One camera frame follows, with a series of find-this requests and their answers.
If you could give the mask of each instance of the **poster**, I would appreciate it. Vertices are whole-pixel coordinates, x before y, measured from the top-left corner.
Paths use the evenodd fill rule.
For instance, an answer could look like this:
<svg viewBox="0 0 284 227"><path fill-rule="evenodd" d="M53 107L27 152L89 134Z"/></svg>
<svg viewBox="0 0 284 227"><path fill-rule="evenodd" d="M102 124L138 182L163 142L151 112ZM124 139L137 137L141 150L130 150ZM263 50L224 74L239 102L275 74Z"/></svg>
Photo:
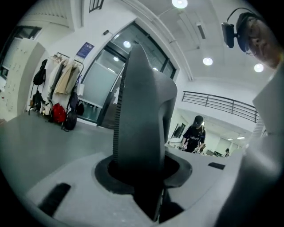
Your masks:
<svg viewBox="0 0 284 227"><path fill-rule="evenodd" d="M76 55L85 59L93 48L94 48L94 45L85 42L85 44L80 48L80 50L78 51Z"/></svg>

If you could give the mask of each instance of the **black t-shirt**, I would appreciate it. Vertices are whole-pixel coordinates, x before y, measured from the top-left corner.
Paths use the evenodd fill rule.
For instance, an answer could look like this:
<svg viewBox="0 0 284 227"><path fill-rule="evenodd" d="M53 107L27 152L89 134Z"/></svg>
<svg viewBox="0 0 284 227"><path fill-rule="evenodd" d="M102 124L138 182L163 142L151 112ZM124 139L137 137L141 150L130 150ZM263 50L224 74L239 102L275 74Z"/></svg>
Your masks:
<svg viewBox="0 0 284 227"><path fill-rule="evenodd" d="M205 129L203 126L199 129L196 129L190 126L183 137L188 141L187 150L193 150L197 148L199 143L204 143L205 141Z"/></svg>

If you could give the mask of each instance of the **red backpack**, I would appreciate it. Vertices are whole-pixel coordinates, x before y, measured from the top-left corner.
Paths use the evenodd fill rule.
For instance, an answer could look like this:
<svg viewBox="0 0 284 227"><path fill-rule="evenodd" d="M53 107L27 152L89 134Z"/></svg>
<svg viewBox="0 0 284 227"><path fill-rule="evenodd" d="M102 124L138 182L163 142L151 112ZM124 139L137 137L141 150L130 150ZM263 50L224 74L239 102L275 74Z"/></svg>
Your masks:
<svg viewBox="0 0 284 227"><path fill-rule="evenodd" d="M62 123L65 121L66 119L66 112L64 110L64 108L59 104L56 103L53 106L53 121L56 123Z"/></svg>

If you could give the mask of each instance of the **gray floor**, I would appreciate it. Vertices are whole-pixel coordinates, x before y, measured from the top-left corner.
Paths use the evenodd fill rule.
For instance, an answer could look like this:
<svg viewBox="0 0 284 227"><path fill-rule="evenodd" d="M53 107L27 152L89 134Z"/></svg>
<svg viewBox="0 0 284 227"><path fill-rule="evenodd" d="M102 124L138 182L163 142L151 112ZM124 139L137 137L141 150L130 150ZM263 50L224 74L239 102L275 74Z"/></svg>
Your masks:
<svg viewBox="0 0 284 227"><path fill-rule="evenodd" d="M78 122L64 132L35 113L0 126L0 167L15 192L25 194L38 181L78 158L112 153L113 131Z"/></svg>

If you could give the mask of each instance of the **metal railing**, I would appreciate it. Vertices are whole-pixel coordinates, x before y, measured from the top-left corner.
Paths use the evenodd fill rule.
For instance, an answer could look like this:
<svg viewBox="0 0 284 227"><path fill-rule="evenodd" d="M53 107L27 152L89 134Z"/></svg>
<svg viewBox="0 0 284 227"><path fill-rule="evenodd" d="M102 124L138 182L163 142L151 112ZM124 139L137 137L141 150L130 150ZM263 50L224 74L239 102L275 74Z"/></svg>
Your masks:
<svg viewBox="0 0 284 227"><path fill-rule="evenodd" d="M103 1L104 0L90 0L89 13L96 9L102 9Z"/></svg>
<svg viewBox="0 0 284 227"><path fill-rule="evenodd" d="M225 111L255 123L259 119L254 106L222 96L184 91L182 101Z"/></svg>

